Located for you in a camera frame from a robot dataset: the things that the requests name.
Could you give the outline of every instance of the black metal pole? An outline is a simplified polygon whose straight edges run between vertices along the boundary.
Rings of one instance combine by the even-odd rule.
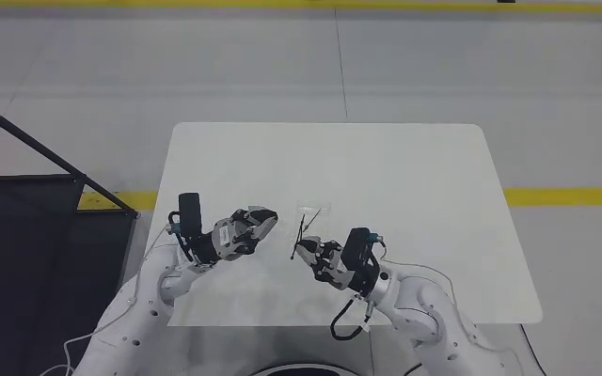
[[[0,127],[2,127],[4,130],[6,130],[8,133],[12,134],[16,138],[23,141],[28,147],[32,148],[33,150],[37,151],[44,157],[54,162],[59,167],[63,168],[65,171],[74,175],[76,178],[83,180],[86,185],[88,185],[90,188],[92,188],[99,194],[111,200],[115,205],[124,209],[129,215],[133,215],[134,217],[138,216],[138,212],[135,211],[134,208],[130,207],[128,204],[118,199],[115,195],[113,195],[106,189],[102,188],[102,186],[99,183],[92,180],[82,171],[78,170],[69,162],[56,155],[52,150],[43,146],[38,140],[25,133],[21,128],[8,121],[5,117],[0,116]]]

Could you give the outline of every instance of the gray floor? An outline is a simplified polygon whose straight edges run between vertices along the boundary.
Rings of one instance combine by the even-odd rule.
[[[476,123],[504,188],[601,186],[601,37],[598,20],[568,16],[3,11],[0,113],[113,191],[157,190],[173,126],[220,120]],[[0,136],[0,174],[52,172]],[[602,209],[512,216],[544,308],[528,327],[542,363],[598,375]],[[484,329],[538,375],[515,326]],[[345,345],[324,328],[177,329],[150,374],[241,375],[299,356],[399,375],[415,362],[399,340],[387,328]]]

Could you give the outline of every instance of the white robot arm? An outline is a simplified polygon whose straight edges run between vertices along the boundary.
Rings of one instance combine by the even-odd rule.
[[[173,221],[174,215],[180,216],[179,223]],[[104,311],[74,375],[138,375],[169,322],[174,299],[187,293],[219,260],[254,253],[276,224],[277,214],[249,207],[217,221],[212,232],[202,234],[198,194],[182,194],[180,211],[170,214],[169,222],[161,232],[167,229],[173,236],[158,244],[157,236],[138,274]]]
[[[295,252],[308,264],[314,277],[339,290],[356,291],[368,303],[367,322],[375,307],[395,329],[410,336],[414,350],[431,376],[505,376],[505,367],[483,333],[462,314],[437,283],[406,275],[380,265],[372,253],[374,243],[383,243],[367,228],[354,228],[345,246],[307,237]],[[330,330],[335,339],[348,340]]]

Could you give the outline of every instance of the white table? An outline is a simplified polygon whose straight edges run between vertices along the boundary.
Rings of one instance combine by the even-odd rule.
[[[199,192],[204,230],[262,205],[279,222],[258,251],[220,262],[176,302],[170,325],[328,325],[350,296],[290,260],[297,202],[329,203],[326,226],[385,236],[388,259],[454,282],[478,323],[538,322],[542,310],[481,129],[465,124],[182,123],[174,129],[150,238]],[[417,268],[446,289],[436,274]],[[357,324],[363,307],[341,320]],[[388,323],[375,316],[372,324]]]

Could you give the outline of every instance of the yellow floor line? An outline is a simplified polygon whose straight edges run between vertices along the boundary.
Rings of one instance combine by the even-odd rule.
[[[508,188],[504,190],[509,206],[598,206],[602,205],[602,188]],[[152,211],[157,192],[116,192],[117,197],[137,211]],[[81,210],[117,209],[96,192],[85,192],[79,202]]]
[[[587,3],[462,3],[403,0],[0,0],[0,7],[66,8],[339,8],[411,11],[479,11],[529,13],[600,13]]]

